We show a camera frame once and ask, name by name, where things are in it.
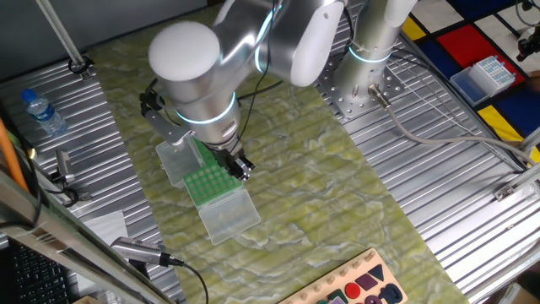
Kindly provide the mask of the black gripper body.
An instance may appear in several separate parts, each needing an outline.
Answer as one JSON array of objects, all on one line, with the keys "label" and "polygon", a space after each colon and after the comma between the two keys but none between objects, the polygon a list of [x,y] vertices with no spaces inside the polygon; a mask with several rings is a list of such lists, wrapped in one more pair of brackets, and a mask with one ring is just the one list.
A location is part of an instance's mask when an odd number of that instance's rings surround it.
[{"label": "black gripper body", "polygon": [[241,168],[238,159],[243,154],[242,143],[210,144],[209,150],[216,161],[225,169]]}]

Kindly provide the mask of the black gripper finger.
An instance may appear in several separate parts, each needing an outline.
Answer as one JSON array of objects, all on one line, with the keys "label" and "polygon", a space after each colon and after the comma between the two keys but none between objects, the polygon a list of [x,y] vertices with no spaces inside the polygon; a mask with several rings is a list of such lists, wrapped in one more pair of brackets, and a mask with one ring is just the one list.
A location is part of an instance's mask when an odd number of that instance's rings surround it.
[{"label": "black gripper finger", "polygon": [[255,168],[255,165],[251,163],[244,155],[239,155],[235,163],[240,167],[244,174],[250,174]]},{"label": "black gripper finger", "polygon": [[228,172],[231,176],[240,181],[246,181],[250,178],[250,168],[243,162],[240,164],[232,163],[228,165]]}]

